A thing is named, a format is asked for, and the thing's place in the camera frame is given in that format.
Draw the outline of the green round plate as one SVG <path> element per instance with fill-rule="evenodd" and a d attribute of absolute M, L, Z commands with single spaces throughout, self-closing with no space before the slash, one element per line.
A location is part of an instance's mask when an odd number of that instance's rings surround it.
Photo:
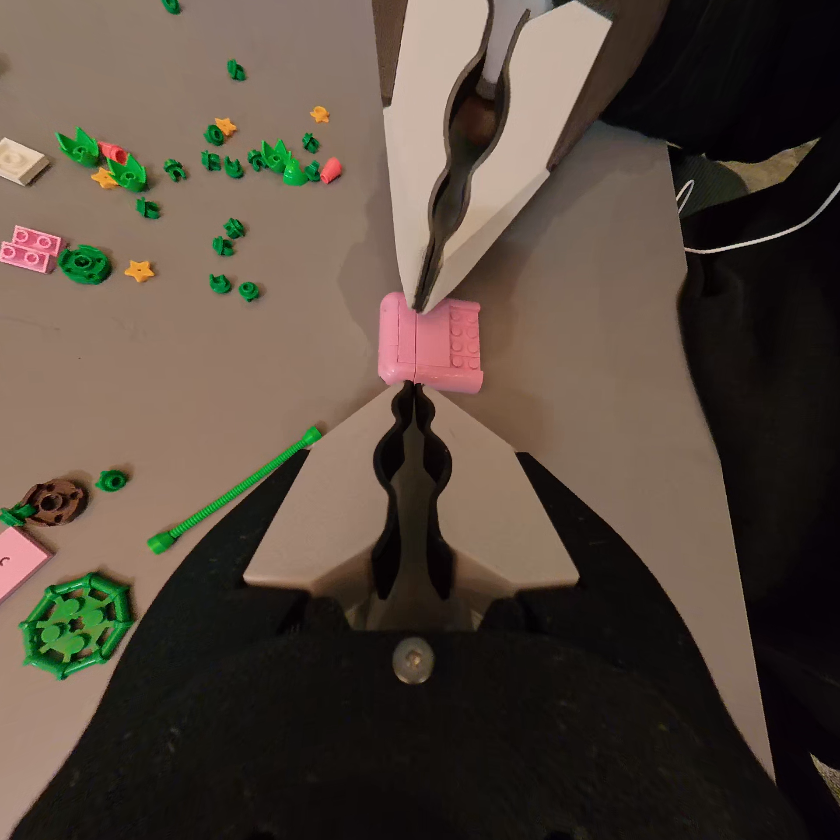
<path fill-rule="evenodd" d="M 57 258 L 57 265 L 68 279 L 84 286 L 98 286 L 112 273 L 110 258 L 91 245 L 65 248 Z"/>

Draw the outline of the person's right hand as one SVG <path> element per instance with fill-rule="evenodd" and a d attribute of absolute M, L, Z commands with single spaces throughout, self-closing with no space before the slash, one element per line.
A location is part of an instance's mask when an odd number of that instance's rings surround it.
<path fill-rule="evenodd" d="M 493 100 L 473 91 L 461 102 L 454 117 L 454 128 L 466 141 L 486 148 L 497 131 L 497 109 Z"/>

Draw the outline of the pink smiley face tile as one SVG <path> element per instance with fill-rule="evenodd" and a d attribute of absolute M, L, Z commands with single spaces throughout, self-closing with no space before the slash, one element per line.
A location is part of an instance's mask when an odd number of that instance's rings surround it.
<path fill-rule="evenodd" d="M 1 603 L 53 556 L 53 552 L 21 528 L 5 528 L 1 533 Z"/>

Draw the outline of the brown round holed plate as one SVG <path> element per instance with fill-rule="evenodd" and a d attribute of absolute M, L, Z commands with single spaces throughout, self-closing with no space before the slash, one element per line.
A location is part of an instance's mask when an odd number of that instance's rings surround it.
<path fill-rule="evenodd" d="M 32 486 L 21 504 L 35 509 L 27 517 L 29 524 L 54 528 L 73 522 L 84 512 L 88 505 L 88 491 L 71 479 L 50 479 Z"/>

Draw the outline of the pink two-stud plate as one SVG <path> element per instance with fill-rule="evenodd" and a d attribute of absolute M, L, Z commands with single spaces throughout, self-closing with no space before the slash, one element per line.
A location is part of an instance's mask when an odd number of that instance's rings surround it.
<path fill-rule="evenodd" d="M 59 236 L 20 225 L 14 227 L 12 242 L 17 247 L 50 257 L 58 257 L 65 247 L 65 240 Z"/>
<path fill-rule="evenodd" d="M 55 269 L 56 258 L 44 251 L 3 241 L 1 243 L 1 264 L 44 275 Z"/>

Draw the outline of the pink brick block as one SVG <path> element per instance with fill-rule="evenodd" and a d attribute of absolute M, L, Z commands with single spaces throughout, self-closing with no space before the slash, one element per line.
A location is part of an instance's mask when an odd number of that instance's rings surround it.
<path fill-rule="evenodd" d="M 428 314 L 412 310 L 394 291 L 381 301 L 377 370 L 383 382 L 429 385 L 438 391 L 476 394 L 480 362 L 480 304 L 442 300 Z"/>

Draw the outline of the scattered small green clips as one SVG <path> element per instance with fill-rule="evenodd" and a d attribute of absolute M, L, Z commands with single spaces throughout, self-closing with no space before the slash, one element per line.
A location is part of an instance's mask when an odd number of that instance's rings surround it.
<path fill-rule="evenodd" d="M 184 519 L 326 423 L 280 384 L 296 343 L 271 309 L 301 281 L 281 257 L 309 185 L 255 174 L 259 140 L 286 131 L 308 45 L 300 2 L 2 2 L 2 136 L 44 153 L 28 186 L 2 180 L 2 239 L 15 225 L 91 245 L 112 263 L 98 286 L 2 265 L 2 503 L 54 477 L 80 480 L 71 524 L 27 526 L 54 550 L 102 546 Z M 238 131 L 214 127 L 228 118 Z M 65 156 L 76 127 L 122 146 L 148 173 L 103 190 Z M 123 274 L 149 260 L 155 277 Z"/>

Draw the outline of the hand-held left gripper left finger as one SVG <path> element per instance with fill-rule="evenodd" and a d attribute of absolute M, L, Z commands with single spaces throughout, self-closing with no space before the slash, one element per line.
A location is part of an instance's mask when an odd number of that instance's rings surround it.
<path fill-rule="evenodd" d="M 387 388 L 310 447 L 246 571 L 249 585 L 365 601 L 400 567 L 395 473 L 415 385 Z"/>

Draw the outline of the green web with round plate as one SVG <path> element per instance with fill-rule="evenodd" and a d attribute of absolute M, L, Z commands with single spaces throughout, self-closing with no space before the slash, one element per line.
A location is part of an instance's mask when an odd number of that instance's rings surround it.
<path fill-rule="evenodd" d="M 105 665 L 134 625 L 132 588 L 90 572 L 53 584 L 18 625 L 23 665 L 64 680 Z"/>

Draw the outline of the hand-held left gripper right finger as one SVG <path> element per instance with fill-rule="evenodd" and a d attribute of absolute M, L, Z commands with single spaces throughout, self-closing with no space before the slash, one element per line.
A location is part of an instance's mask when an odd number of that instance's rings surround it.
<path fill-rule="evenodd" d="M 512 446 L 422 385 L 416 425 L 434 483 L 427 569 L 442 599 L 495 601 L 577 584 L 579 572 Z"/>

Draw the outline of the white square tile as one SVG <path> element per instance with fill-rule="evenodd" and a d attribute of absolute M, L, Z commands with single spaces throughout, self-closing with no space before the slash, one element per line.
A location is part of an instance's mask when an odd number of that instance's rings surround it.
<path fill-rule="evenodd" d="M 48 156 L 9 138 L 1 139 L 1 178 L 28 186 L 50 166 Z"/>

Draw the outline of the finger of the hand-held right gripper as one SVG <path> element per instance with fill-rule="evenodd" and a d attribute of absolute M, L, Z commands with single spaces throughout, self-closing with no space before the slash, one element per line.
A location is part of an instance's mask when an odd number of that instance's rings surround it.
<path fill-rule="evenodd" d="M 523 14 L 500 72 L 497 132 L 465 177 L 458 215 L 434 237 L 422 312 L 457 288 L 547 180 L 554 147 L 612 26 L 609 14 L 583 2 L 534 19 Z"/>
<path fill-rule="evenodd" d="M 485 1 L 406 4 L 383 119 L 397 266 L 415 310 L 434 305 L 444 242 L 437 205 L 452 170 L 450 125 L 461 88 L 483 62 L 491 17 Z"/>

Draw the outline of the green flexible rod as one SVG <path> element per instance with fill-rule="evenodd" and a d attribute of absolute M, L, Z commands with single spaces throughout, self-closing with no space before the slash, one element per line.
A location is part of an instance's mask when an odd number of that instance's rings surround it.
<path fill-rule="evenodd" d="M 158 532 L 152 537 L 148 538 L 146 545 L 149 550 L 155 554 L 160 555 L 169 550 L 175 543 L 184 536 L 187 532 L 193 530 L 197 525 L 209 519 L 215 513 L 221 511 L 228 504 L 243 496 L 247 490 L 251 490 L 263 479 L 274 473 L 279 467 L 283 466 L 293 456 L 310 448 L 322 438 L 320 430 L 312 426 L 305 434 L 292 446 L 282 451 L 277 457 L 261 466 L 257 471 L 252 473 L 247 478 L 243 479 L 237 485 L 227 490 L 220 497 L 200 508 L 190 517 L 180 521 L 176 525 L 162 532 Z"/>

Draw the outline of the person's black jacket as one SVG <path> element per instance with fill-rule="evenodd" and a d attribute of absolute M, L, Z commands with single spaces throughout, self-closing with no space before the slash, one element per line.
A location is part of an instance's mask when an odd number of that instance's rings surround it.
<path fill-rule="evenodd" d="M 678 312 L 721 462 L 782 792 L 838 838 L 838 124 L 782 183 L 682 223 Z"/>

